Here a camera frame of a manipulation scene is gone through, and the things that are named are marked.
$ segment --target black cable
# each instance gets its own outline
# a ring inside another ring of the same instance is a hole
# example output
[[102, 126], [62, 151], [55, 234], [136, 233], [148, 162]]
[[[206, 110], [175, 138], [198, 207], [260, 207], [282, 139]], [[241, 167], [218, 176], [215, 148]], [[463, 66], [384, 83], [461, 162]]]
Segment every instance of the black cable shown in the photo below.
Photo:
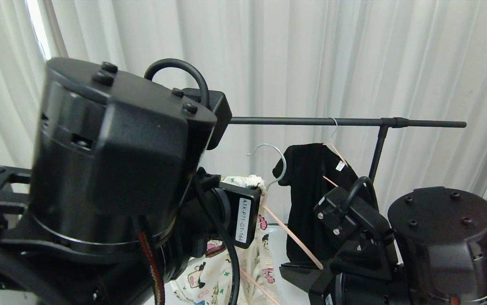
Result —
[[144, 74], [145, 79], [153, 80], [153, 76], [164, 68], [178, 68], [189, 73], [199, 85], [200, 102], [203, 106], [211, 110], [209, 102], [208, 84], [202, 74], [190, 63], [176, 58], [165, 58], [158, 60], [147, 68]]
[[75, 305], [68, 294], [59, 290], [29, 262], [0, 249], [0, 274], [10, 278], [49, 305]]
[[221, 237], [221, 240], [227, 248], [228, 256], [230, 257], [230, 266], [232, 267], [232, 289], [230, 290], [230, 299], [228, 301], [228, 304], [236, 305], [236, 303], [238, 302], [238, 293], [240, 292], [240, 262], [238, 261], [236, 248], [234, 247], [234, 243], [232, 243], [232, 238], [228, 235], [227, 230], [224, 229], [221, 221], [215, 218], [215, 216], [213, 216], [213, 214], [211, 214], [211, 211], [208, 209], [204, 190], [202, 189], [196, 175], [193, 175], [192, 180], [200, 206], [203, 208], [209, 220], [214, 224], [217, 232], [219, 233], [219, 236]]
[[342, 205], [340, 206], [340, 210], [343, 212], [347, 212], [348, 208], [351, 206], [354, 197], [357, 196], [358, 191], [364, 186], [366, 183], [366, 189], [370, 193], [371, 198], [371, 206], [377, 210], [377, 196], [375, 195], [374, 183], [371, 181], [370, 178], [363, 176], [358, 178], [354, 184], [352, 185], [351, 189], [349, 190], [349, 194], [347, 198], [343, 201]]
[[155, 305], [164, 305], [164, 281], [163, 276], [159, 272], [157, 262], [153, 251], [151, 250], [152, 243], [150, 242], [151, 233], [147, 228], [147, 220], [145, 216], [131, 216], [133, 220], [133, 226], [138, 234], [138, 241], [147, 259], [147, 263], [150, 266], [151, 278], [153, 279], [153, 293], [155, 299]]

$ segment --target table surface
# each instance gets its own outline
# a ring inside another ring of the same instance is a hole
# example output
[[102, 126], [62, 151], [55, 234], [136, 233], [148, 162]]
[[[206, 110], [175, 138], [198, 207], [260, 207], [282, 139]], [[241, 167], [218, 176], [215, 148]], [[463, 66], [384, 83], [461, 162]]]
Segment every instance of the table surface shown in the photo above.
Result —
[[[288, 262], [286, 253], [287, 233], [278, 226], [269, 226], [269, 248], [272, 251], [272, 259], [276, 270], [276, 284], [279, 290], [279, 301], [282, 305], [306, 305], [309, 304], [307, 293], [296, 288], [290, 282], [284, 280], [279, 274], [279, 266]], [[185, 302], [176, 299], [172, 293], [170, 284], [165, 285], [166, 304], [183, 305]], [[155, 305], [153, 299], [149, 299], [146, 305]]]

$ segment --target patterned garment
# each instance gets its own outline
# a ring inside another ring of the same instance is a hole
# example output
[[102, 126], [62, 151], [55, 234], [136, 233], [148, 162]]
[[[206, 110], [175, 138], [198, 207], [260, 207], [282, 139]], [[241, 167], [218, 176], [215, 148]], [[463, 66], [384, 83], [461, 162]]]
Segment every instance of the patterned garment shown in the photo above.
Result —
[[[249, 177], [225, 177], [223, 182], [241, 187], [260, 187], [264, 192], [264, 180], [255, 175]], [[259, 208], [255, 239], [248, 249], [236, 248], [240, 268], [245, 270], [275, 299], [279, 299], [274, 276], [272, 254], [268, 247], [267, 222], [262, 201]], [[222, 247], [220, 241], [210, 241], [208, 252]], [[272, 305], [273, 302], [266, 297], [260, 289], [244, 276], [240, 276], [239, 305]], [[232, 268], [227, 251], [220, 251], [213, 257], [204, 257], [203, 260], [189, 265], [185, 272], [170, 282], [176, 297], [186, 303], [195, 305], [226, 305], [230, 298], [232, 287]]]

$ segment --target clothes rack pole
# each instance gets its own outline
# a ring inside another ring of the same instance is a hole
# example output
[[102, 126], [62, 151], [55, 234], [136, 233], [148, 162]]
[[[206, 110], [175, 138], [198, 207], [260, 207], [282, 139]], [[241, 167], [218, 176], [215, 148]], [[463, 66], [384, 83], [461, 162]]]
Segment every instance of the clothes rack pole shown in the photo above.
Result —
[[446, 127], [446, 128], [465, 128], [466, 122], [443, 121], [443, 120], [410, 120], [406, 118], [276, 118], [261, 116], [235, 116], [230, 120], [231, 124], [238, 125], [307, 125], [307, 126], [378, 126], [379, 134], [375, 144], [374, 156], [371, 160], [369, 178], [374, 180], [381, 152], [387, 137], [389, 128], [404, 127]]

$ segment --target clothes hanger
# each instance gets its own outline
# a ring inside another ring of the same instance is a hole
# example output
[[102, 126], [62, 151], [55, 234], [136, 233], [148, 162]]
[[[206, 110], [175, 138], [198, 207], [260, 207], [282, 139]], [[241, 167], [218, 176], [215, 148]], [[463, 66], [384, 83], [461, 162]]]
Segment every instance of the clothes hanger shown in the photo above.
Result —
[[338, 155], [340, 157], [340, 159], [342, 160], [342, 162], [344, 162], [344, 164], [346, 166], [349, 166], [349, 164], [347, 163], [347, 161], [345, 161], [345, 159], [343, 158], [342, 154], [340, 154], [340, 152], [336, 149], [336, 147], [333, 144], [334, 134], [336, 133], [336, 131], [338, 131], [338, 121], [336, 121], [336, 119], [334, 119], [334, 118], [331, 118], [331, 119], [334, 120], [334, 123], [336, 123], [336, 129], [334, 129], [334, 132], [330, 136], [330, 143], [323, 143], [323, 145], [326, 145], [328, 147], [332, 147], [332, 149], [336, 152], [336, 155]]
[[262, 146], [269, 146], [269, 147], [272, 147], [272, 148], [276, 149], [276, 151], [281, 156], [281, 160], [283, 162], [283, 170], [281, 172], [281, 175], [279, 175], [279, 177], [277, 179], [275, 179], [274, 181], [270, 182], [266, 186], [266, 192], [264, 193], [264, 198], [263, 198], [263, 208], [279, 224], [279, 226], [282, 227], [283, 230], [285, 230], [287, 232], [287, 234], [292, 238], [292, 240], [298, 246], [300, 246], [300, 248], [306, 253], [306, 255], [315, 263], [315, 265], [317, 265], [317, 268], [319, 268], [319, 270], [323, 270], [324, 267], [323, 267], [323, 264], [321, 264], [321, 261], [319, 261], [319, 259], [315, 255], [313, 255], [313, 253], [311, 253], [311, 250], [309, 250], [308, 247], [306, 247], [306, 245], [304, 245], [304, 243], [266, 206], [266, 199], [268, 197], [268, 189], [269, 189], [270, 185], [272, 185], [273, 183], [278, 182], [285, 175], [285, 172], [287, 170], [287, 160], [285, 159], [285, 156], [279, 150], [279, 148], [277, 148], [274, 145], [268, 144], [268, 143], [263, 143], [263, 144], [257, 145], [257, 147], [255, 147], [255, 149], [253, 149], [253, 151], [250, 152], [247, 155], [248, 156], [253, 156], [253, 154], [257, 151], [257, 149], [259, 147], [262, 147]]

